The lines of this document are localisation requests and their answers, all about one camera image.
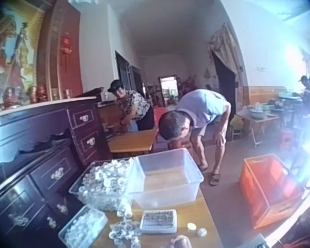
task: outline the woman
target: woman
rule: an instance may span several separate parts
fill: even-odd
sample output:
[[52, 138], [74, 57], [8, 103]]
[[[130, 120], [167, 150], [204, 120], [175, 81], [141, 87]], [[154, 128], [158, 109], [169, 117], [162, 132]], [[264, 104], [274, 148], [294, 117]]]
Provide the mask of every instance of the woman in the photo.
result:
[[138, 130], [154, 128], [154, 111], [146, 99], [135, 90], [125, 90], [120, 80], [113, 80], [108, 89], [117, 98], [117, 104], [123, 111], [123, 119], [117, 126], [125, 126], [135, 120]]

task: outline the red hanging ornament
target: red hanging ornament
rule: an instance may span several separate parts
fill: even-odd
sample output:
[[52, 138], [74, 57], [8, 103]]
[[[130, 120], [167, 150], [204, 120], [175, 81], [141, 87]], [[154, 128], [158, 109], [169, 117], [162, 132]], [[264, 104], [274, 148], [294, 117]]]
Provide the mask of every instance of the red hanging ornament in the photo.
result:
[[70, 38], [69, 33], [66, 32], [65, 36], [62, 36], [61, 38], [61, 66], [62, 66], [62, 60], [64, 60], [65, 64], [65, 71], [68, 72], [68, 62], [70, 61], [70, 55], [72, 53], [71, 45], [70, 45]]

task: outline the hand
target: hand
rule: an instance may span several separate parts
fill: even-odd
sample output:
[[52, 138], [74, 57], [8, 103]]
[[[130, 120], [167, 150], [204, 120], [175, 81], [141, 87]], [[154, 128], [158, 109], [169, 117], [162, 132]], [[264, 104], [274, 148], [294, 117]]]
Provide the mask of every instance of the hand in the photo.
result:
[[169, 248], [192, 248], [192, 245], [188, 237], [179, 235], [175, 239], [171, 239]]
[[114, 131], [119, 131], [121, 129], [121, 124], [120, 123], [114, 123]]
[[226, 143], [226, 130], [217, 130], [213, 134], [213, 140], [215, 141], [215, 144], [218, 146], [224, 146]]

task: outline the plastic storage bin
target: plastic storage bin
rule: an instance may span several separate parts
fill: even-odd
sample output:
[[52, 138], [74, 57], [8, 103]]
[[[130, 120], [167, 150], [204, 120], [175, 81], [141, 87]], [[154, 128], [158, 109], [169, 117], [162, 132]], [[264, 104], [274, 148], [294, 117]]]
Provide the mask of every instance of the plastic storage bin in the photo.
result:
[[[117, 207], [122, 202], [122, 199], [124, 198], [125, 201], [131, 203], [132, 199], [127, 198], [127, 195], [129, 193], [129, 188], [127, 183], [127, 190], [124, 192], [124, 194], [104, 194], [104, 193], [97, 193], [96, 195], [84, 197], [81, 193], [79, 193], [79, 187], [83, 186], [83, 178], [85, 174], [89, 173], [89, 171], [96, 166], [102, 166], [105, 162], [110, 163], [112, 160], [103, 160], [103, 161], [95, 161], [94, 163], [91, 163], [87, 169], [78, 177], [76, 182], [70, 187], [69, 193], [75, 195], [83, 204], [92, 206], [98, 210], [101, 211], [117, 211]], [[133, 178], [132, 171], [133, 167], [135, 166], [135, 162], [131, 165], [131, 169], [129, 171], [129, 179]]]
[[275, 154], [245, 159], [240, 185], [254, 229], [291, 216], [305, 191]]
[[185, 148], [136, 157], [131, 198], [143, 209], [193, 202], [203, 175]]
[[[82, 240], [79, 243], [76, 243], [75, 245], [69, 245], [66, 241], [66, 234], [68, 230], [74, 225], [74, 221], [77, 220], [79, 217], [85, 215], [88, 212], [92, 212], [96, 215], [98, 215], [98, 219], [90, 229], [83, 229], [83, 236], [80, 238]], [[89, 248], [91, 247], [92, 243], [96, 240], [98, 235], [102, 232], [103, 228], [107, 224], [108, 219], [105, 216], [105, 214], [97, 209], [91, 208], [89, 206], [84, 206], [79, 210], [79, 212], [69, 221], [69, 223], [62, 228], [62, 230], [58, 233], [59, 239], [66, 245], [66, 247], [69, 248]]]

